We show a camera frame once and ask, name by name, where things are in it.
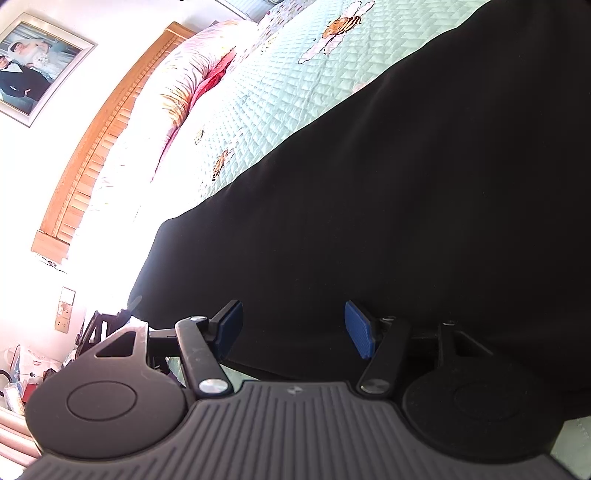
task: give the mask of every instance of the wooden headboard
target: wooden headboard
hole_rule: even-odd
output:
[[[195,32],[173,22],[135,63],[107,99],[70,158],[35,234],[31,250],[60,264],[88,208],[109,150],[129,121],[135,99],[155,68]]]

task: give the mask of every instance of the framed photograph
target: framed photograph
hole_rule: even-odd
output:
[[[30,127],[94,44],[28,14],[0,34],[0,111]]]

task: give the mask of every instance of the black blanket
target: black blanket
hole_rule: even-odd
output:
[[[240,299],[230,360],[301,380],[362,372],[348,299],[453,319],[589,414],[590,118],[591,5],[492,0],[165,222],[135,314]]]

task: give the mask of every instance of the gray ribbed mat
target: gray ribbed mat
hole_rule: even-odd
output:
[[[84,463],[45,455],[22,480],[561,480],[547,456],[475,465],[420,443],[392,404],[344,383],[246,382],[196,404],[165,441],[130,458]]]

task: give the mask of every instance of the white wall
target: white wall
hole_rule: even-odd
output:
[[[63,359],[79,325],[68,335],[53,326],[61,287],[75,284],[30,248],[71,154],[111,91],[168,24],[202,30],[238,17],[215,0],[8,0],[0,7],[0,32],[23,12],[98,45],[31,128],[0,113],[0,352],[26,343]]]

